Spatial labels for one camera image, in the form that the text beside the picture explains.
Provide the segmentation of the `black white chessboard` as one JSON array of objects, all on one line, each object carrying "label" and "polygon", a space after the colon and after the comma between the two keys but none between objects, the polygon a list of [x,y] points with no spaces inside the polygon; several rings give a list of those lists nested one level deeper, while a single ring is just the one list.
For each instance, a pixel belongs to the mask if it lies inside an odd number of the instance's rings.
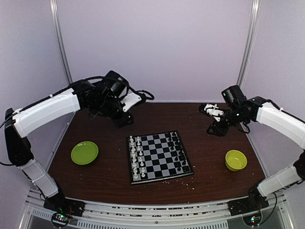
[{"label": "black white chessboard", "polygon": [[177,130],[126,137],[131,185],[194,174]]}]

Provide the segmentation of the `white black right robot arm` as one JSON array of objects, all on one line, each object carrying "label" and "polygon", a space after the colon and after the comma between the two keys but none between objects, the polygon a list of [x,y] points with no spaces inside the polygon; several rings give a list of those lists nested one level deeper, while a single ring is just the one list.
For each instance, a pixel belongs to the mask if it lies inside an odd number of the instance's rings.
[{"label": "white black right robot arm", "polygon": [[221,92],[224,106],[206,103],[199,112],[211,118],[207,133],[225,137],[230,130],[239,130],[250,141],[265,177],[249,188],[247,196],[231,201],[230,208],[244,205],[247,210],[264,207],[268,197],[292,188],[305,186],[305,121],[271,99],[247,98],[238,85]]}]

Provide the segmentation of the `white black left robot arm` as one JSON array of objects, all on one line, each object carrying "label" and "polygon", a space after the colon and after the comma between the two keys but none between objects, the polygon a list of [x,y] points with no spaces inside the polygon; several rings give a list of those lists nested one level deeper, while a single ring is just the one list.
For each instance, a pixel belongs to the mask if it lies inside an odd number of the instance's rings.
[{"label": "white black left robot arm", "polygon": [[116,128],[122,128],[133,124],[129,110],[147,100],[154,100],[154,95],[146,90],[134,90],[125,78],[109,71],[105,76],[75,81],[21,109],[10,108],[1,124],[10,161],[7,166],[21,169],[45,200],[58,212],[64,212],[69,206],[68,200],[35,158],[27,136],[47,123],[84,109],[93,116],[110,118]]}]

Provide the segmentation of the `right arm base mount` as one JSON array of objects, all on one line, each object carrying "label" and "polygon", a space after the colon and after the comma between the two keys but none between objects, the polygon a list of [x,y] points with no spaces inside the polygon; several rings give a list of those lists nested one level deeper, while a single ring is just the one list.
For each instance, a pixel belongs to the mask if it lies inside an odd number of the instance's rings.
[{"label": "right arm base mount", "polygon": [[266,199],[258,204],[251,204],[248,198],[228,202],[231,216],[241,216],[245,225],[252,228],[260,226],[263,222],[262,209],[267,207],[269,207],[269,203]]}]

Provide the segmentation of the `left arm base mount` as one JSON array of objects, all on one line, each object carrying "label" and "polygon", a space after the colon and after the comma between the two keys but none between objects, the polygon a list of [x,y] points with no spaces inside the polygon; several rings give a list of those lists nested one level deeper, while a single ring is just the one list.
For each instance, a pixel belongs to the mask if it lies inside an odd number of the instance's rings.
[{"label": "left arm base mount", "polygon": [[85,209],[83,201],[66,199],[63,207],[55,207],[49,200],[45,200],[43,207],[54,211],[51,216],[51,223],[57,228],[66,227],[73,217],[81,217]]}]

